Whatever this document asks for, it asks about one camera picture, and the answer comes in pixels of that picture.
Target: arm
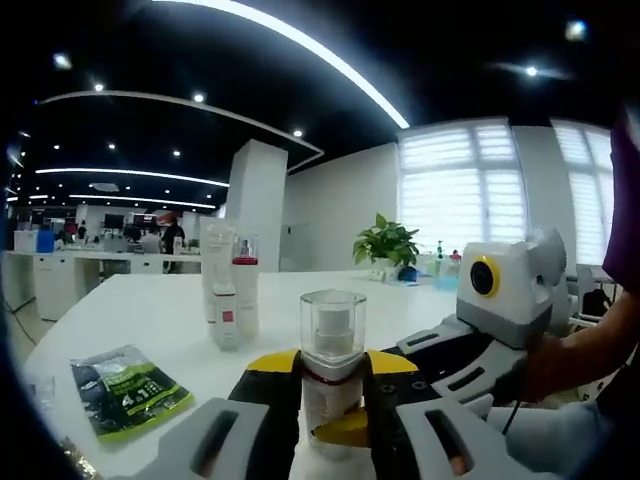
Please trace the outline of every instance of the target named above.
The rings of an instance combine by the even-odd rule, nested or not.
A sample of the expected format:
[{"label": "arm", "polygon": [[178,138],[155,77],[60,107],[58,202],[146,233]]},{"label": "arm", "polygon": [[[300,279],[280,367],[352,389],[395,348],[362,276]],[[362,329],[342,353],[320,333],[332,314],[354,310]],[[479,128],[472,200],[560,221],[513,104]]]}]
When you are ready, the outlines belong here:
[{"label": "arm", "polygon": [[600,323],[566,338],[543,337],[527,359],[523,399],[536,401],[613,373],[640,339],[640,295],[623,293]]}]

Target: led strip light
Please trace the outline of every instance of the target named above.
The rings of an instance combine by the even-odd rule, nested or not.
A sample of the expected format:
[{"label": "led strip light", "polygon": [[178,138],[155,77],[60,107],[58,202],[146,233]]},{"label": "led strip light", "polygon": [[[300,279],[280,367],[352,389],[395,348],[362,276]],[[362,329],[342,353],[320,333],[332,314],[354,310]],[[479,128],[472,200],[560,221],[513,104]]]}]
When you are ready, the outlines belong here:
[{"label": "led strip light", "polygon": [[182,205],[184,207],[198,207],[198,208],[210,208],[214,210],[214,205],[205,205],[204,203],[189,203],[178,202],[176,200],[158,200],[156,198],[140,198],[140,197],[114,197],[111,195],[69,195],[69,198],[85,198],[85,199],[97,199],[97,200],[125,200],[131,202],[147,202],[147,203],[161,203],[161,204],[173,204]]},{"label": "led strip light", "polygon": [[317,42],[309,35],[302,33],[297,28],[292,27],[288,23],[282,20],[272,17],[260,10],[248,7],[238,2],[231,0],[154,0],[156,2],[174,2],[174,3],[190,3],[193,5],[202,5],[205,7],[221,10],[223,12],[231,13],[252,22],[258,23],[263,27],[273,30],[280,35],[284,35],[288,39],[296,42],[298,45],[306,48],[310,52],[314,53],[322,60],[327,62],[333,68],[338,70],[341,74],[347,77],[351,82],[358,86],[364,93],[366,93],[371,100],[376,102],[382,110],[389,115],[396,124],[402,128],[409,128],[409,123],[404,119],[400,112],[398,112],[389,101],[382,96],[378,90],[374,88],[362,75],[356,72],[351,65],[338,57],[335,53],[329,50],[327,47]]},{"label": "led strip light", "polygon": [[170,173],[142,172],[139,170],[120,170],[118,168],[45,168],[36,170],[37,174],[46,173],[122,173],[125,175],[143,175],[146,177],[169,178],[171,180],[184,180],[186,182],[204,183],[207,185],[216,185],[218,187],[229,188],[228,183],[217,182],[215,180],[205,180],[204,178],[184,177],[182,175],[172,175]]}]

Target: black ceiling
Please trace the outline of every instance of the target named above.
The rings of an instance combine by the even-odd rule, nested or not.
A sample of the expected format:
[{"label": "black ceiling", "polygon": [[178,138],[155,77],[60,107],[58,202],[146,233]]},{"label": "black ceiling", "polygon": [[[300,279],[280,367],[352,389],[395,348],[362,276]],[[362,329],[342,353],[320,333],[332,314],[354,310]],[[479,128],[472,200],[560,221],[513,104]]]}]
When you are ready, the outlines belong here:
[{"label": "black ceiling", "polygon": [[[250,138],[287,150],[289,166],[314,154],[257,127],[181,105],[111,96],[34,103],[91,90],[98,82],[107,90],[184,99],[202,92],[209,105],[287,133],[301,128],[305,141],[326,152],[318,162],[393,141],[398,132],[382,109],[327,63],[246,19],[176,3],[54,3],[12,17],[20,28],[11,32],[6,61],[14,85],[5,91],[12,93],[14,106],[6,113],[11,116],[7,139],[26,153],[20,159],[25,168],[14,172],[22,172],[21,178],[10,183],[14,191],[20,186],[19,203],[44,192],[57,193],[57,202],[65,198],[69,205],[69,194],[96,193],[89,183],[113,182],[125,196],[220,205],[226,196],[222,187],[34,171],[121,168],[226,182],[233,154]],[[243,3],[297,27],[341,56],[411,126],[490,115],[507,115],[515,124],[546,124],[549,116],[560,116],[607,126],[621,100],[640,88],[638,29],[632,15],[611,6],[558,1],[492,7],[408,1]],[[577,18],[588,25],[588,37],[569,42],[564,30],[567,21]],[[55,52],[67,53],[73,68],[56,70]],[[541,73],[531,78],[509,65],[536,65]],[[115,150],[107,148],[111,142]],[[59,150],[53,149],[56,144]],[[173,157],[174,149],[180,158]]]}]

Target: window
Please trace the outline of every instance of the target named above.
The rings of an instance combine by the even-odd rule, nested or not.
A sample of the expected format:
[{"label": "window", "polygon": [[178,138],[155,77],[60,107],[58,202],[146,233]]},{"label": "window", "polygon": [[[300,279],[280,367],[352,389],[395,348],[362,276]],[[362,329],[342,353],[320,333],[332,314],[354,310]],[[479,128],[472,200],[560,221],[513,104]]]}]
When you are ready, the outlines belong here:
[{"label": "window", "polygon": [[506,119],[459,122],[400,137],[399,220],[421,252],[523,240],[527,208]]},{"label": "window", "polygon": [[576,262],[602,265],[613,220],[613,166],[607,130],[552,120],[569,171],[576,222]]}]

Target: white pot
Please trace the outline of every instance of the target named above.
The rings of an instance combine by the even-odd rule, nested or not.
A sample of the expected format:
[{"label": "white pot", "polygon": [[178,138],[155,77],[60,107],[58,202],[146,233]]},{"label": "white pot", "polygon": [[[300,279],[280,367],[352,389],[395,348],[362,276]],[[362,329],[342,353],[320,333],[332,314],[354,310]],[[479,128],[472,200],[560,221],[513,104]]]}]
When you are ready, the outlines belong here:
[{"label": "white pot", "polygon": [[387,282],[389,280],[398,279],[400,266],[395,266],[390,259],[379,258],[376,260],[376,263],[374,263],[373,266],[374,266],[374,270],[372,272],[373,279],[380,280],[381,282]]}]

